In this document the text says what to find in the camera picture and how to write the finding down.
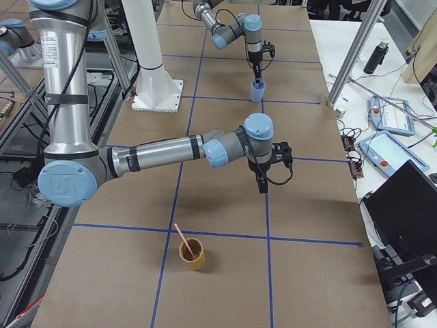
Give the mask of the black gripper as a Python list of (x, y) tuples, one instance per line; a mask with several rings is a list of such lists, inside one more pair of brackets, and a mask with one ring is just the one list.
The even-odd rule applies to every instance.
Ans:
[(248, 55), (249, 66), (253, 68), (253, 72), (255, 75), (255, 82), (260, 83), (262, 81), (261, 64), (264, 58), (264, 53), (263, 51), (256, 51), (256, 52), (248, 51), (247, 55)]
[(249, 169), (255, 173), (258, 189), (260, 193), (268, 192), (268, 177), (267, 172), (271, 167), (271, 164), (266, 163), (255, 163), (252, 161), (248, 162)]

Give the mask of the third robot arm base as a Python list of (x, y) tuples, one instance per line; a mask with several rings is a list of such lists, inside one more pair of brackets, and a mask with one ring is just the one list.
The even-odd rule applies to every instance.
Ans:
[(41, 68), (42, 52), (26, 28), (17, 18), (1, 21), (1, 52), (19, 68)]

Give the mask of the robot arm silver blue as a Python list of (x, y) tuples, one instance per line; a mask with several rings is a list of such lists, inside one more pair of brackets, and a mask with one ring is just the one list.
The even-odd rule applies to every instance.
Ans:
[(262, 40), (262, 20), (258, 14), (239, 13), (230, 25), (222, 23), (218, 19), (218, 13), (212, 8), (216, 4), (213, 1), (193, 1), (193, 13), (196, 18), (204, 23), (212, 34), (212, 41), (218, 50), (222, 50), (239, 37), (245, 37), (246, 55), (249, 66), (253, 69), (255, 85), (262, 82), (262, 60), (264, 53), (268, 51), (268, 44)]
[[(125, 173), (203, 157), (212, 167), (220, 167), (246, 156), (259, 192), (267, 192), (274, 131), (272, 120), (262, 113), (251, 114), (230, 133), (215, 130), (129, 148), (99, 148), (90, 135), (85, 43), (91, 32), (103, 32), (104, 1), (27, 2), (31, 22), (40, 32), (44, 60), (48, 120), (43, 131), (50, 128), (50, 142), (43, 151), (45, 166), (38, 187), (47, 200), (62, 207), (80, 206), (99, 186)], [(245, 37), (255, 74), (251, 97), (258, 103), (265, 90), (260, 64), (265, 52), (274, 57), (274, 45), (263, 43), (257, 14), (240, 13), (234, 23), (222, 24), (219, 11), (212, 11), (220, 2), (193, 1), (193, 14), (211, 32), (217, 49)], [(177, 111), (183, 81), (173, 80), (164, 69), (152, 4), (146, 3), (123, 3), (140, 67), (134, 108)]]

